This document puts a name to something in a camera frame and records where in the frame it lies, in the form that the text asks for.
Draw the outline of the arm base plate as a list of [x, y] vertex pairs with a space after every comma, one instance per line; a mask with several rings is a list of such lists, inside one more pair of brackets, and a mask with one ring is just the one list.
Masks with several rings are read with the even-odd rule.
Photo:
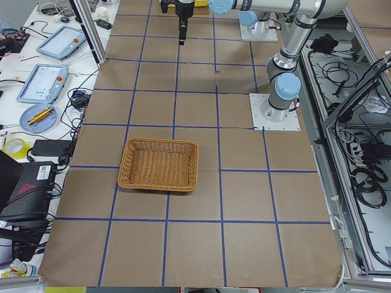
[[253, 128], [259, 131], [300, 131], [294, 101], [288, 109], [276, 110], [269, 104], [269, 94], [249, 95]]
[[239, 24], [241, 39], [250, 42], [278, 42], [277, 29], [272, 20], [258, 21], [253, 26]]

